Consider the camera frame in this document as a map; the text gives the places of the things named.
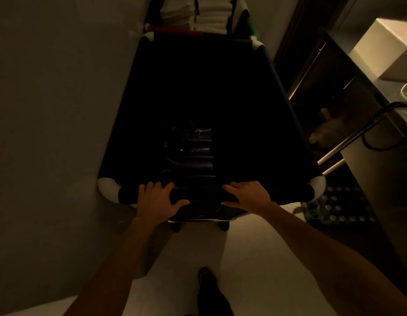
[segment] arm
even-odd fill
[[[174,184],[165,188],[139,186],[137,216],[132,220],[119,246],[109,255],[98,272],[66,311],[64,316],[122,315],[141,251],[154,228],[173,216],[180,207],[189,204],[180,200],[171,205],[169,194]]]
[[[264,218],[315,277],[338,315],[407,315],[407,297],[369,261],[271,202],[257,181],[223,185],[239,207]]]

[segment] leg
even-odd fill
[[[215,275],[206,267],[199,271],[199,316],[234,316],[227,298],[217,285]]]

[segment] hand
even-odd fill
[[[238,207],[256,215],[262,215],[272,206],[271,198],[266,189],[258,181],[223,185],[222,189],[238,198],[238,202],[221,202],[229,207]]]
[[[143,184],[139,185],[137,220],[155,227],[175,215],[180,207],[188,205],[190,203],[188,200],[171,204],[169,195],[174,186],[173,183],[169,183],[163,188],[161,182],[155,185],[149,182],[146,187]]]

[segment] black pants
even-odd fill
[[[202,284],[198,293],[199,316],[234,316],[216,283]]]

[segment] forearm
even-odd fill
[[[397,310],[404,315],[407,311],[407,298],[354,250],[327,237],[276,204],[264,211],[262,217],[312,273],[337,312],[385,315]]]
[[[153,230],[153,225],[134,219],[119,246],[64,316],[122,315],[141,251]]]

